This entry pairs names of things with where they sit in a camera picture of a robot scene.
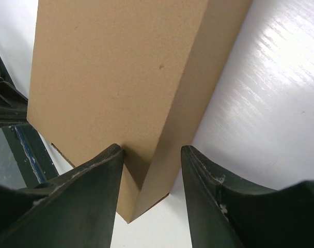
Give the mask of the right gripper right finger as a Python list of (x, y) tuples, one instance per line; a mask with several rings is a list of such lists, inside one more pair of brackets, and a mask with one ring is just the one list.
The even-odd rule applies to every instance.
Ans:
[(273, 190), (190, 145), (181, 169), (193, 247), (314, 247), (314, 180)]

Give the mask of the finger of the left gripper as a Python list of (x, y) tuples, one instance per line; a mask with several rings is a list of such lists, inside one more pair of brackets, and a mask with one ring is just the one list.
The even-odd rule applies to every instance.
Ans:
[(0, 128), (26, 125), (28, 99), (0, 77)]

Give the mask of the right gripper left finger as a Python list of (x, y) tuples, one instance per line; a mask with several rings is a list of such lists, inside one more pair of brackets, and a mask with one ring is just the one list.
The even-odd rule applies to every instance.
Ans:
[(0, 247), (110, 247), (124, 156), (112, 144), (34, 188), (0, 185)]

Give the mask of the brown cardboard box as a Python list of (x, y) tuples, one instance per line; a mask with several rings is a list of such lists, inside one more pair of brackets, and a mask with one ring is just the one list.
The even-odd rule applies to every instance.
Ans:
[(251, 1), (39, 1), (28, 122), (73, 166), (127, 153), (117, 211), (164, 198)]

